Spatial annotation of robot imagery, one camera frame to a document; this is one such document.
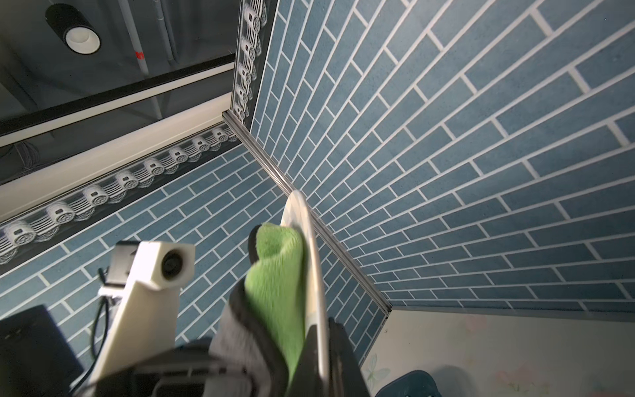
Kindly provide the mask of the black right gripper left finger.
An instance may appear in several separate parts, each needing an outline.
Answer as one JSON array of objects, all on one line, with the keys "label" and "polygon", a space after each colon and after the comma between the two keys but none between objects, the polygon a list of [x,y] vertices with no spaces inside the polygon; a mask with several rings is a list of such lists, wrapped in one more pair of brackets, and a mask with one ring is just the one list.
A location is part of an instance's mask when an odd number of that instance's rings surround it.
[{"label": "black right gripper left finger", "polygon": [[299,363],[287,390],[289,397],[322,397],[324,388],[318,368],[318,337],[314,325],[304,341]]}]

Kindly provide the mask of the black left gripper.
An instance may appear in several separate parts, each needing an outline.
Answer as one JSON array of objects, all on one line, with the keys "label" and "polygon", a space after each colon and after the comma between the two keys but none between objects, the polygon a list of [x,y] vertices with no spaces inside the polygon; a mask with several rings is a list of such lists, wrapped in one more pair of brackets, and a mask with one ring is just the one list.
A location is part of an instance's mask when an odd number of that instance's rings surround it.
[{"label": "black left gripper", "polygon": [[200,343],[164,352],[100,380],[75,396],[256,396],[245,367],[211,355]]}]

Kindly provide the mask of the round grey checkered plate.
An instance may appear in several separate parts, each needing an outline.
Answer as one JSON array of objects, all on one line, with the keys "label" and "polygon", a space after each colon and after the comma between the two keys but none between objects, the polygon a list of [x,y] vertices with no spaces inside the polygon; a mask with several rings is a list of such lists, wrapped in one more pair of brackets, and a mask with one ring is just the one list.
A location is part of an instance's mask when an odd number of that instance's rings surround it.
[{"label": "round grey checkered plate", "polygon": [[328,396],[330,386],[329,324],[312,213],[304,195],[289,194],[281,225],[303,236],[305,269],[305,344],[289,388],[289,396]]}]

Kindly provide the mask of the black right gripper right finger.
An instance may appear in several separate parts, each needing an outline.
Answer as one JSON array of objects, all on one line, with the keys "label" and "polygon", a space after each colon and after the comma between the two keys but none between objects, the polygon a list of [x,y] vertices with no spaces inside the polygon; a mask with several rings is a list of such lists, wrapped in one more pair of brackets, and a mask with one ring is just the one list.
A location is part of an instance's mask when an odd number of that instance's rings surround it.
[{"label": "black right gripper right finger", "polygon": [[329,396],[370,397],[359,362],[347,331],[335,319],[329,319],[330,383]]}]

